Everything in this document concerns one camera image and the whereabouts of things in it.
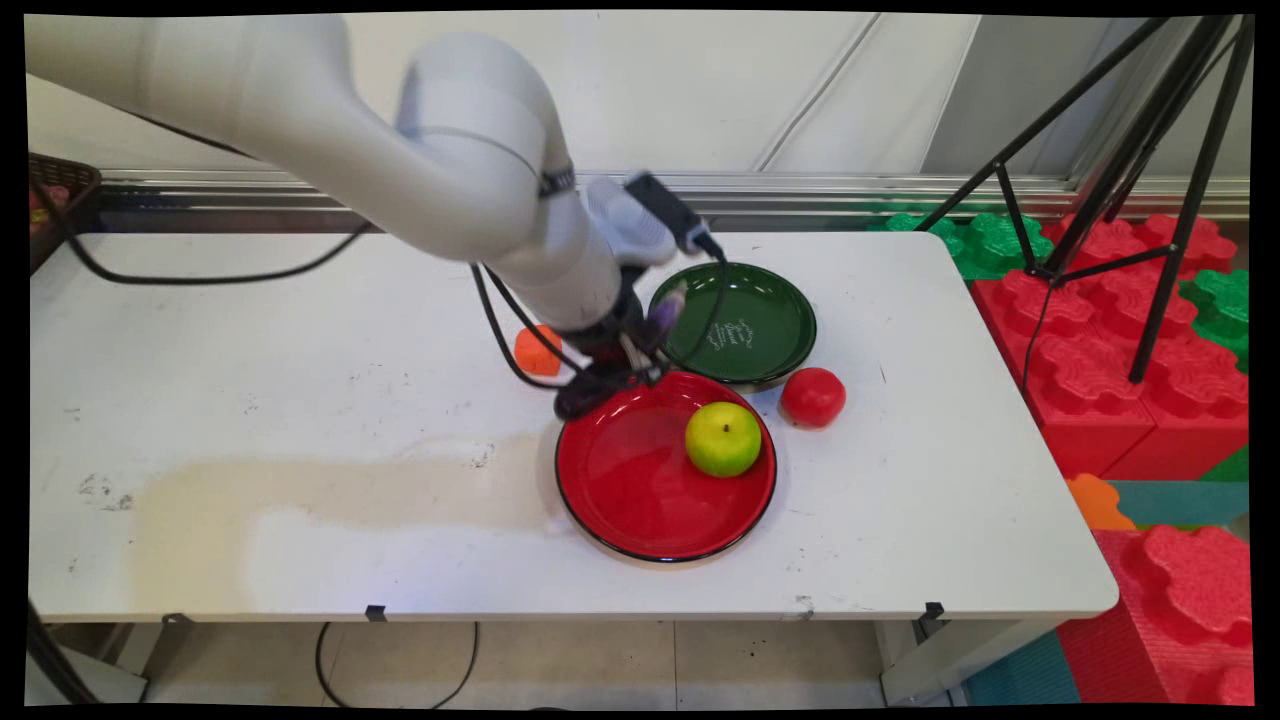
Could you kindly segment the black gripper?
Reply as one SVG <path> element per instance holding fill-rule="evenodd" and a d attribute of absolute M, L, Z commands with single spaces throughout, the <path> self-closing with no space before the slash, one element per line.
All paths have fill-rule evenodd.
<path fill-rule="evenodd" d="M 639 383 L 639 379 L 645 386 L 654 387 L 671 370 L 664 342 L 636 347 L 643 324 L 644 314 L 637 296 L 635 292 L 622 292 L 603 319 L 572 332 L 572 347 L 593 364 L 600 365 L 600 379 L 607 389 L 627 389 Z M 645 361 L 643 368 L 641 356 Z"/>

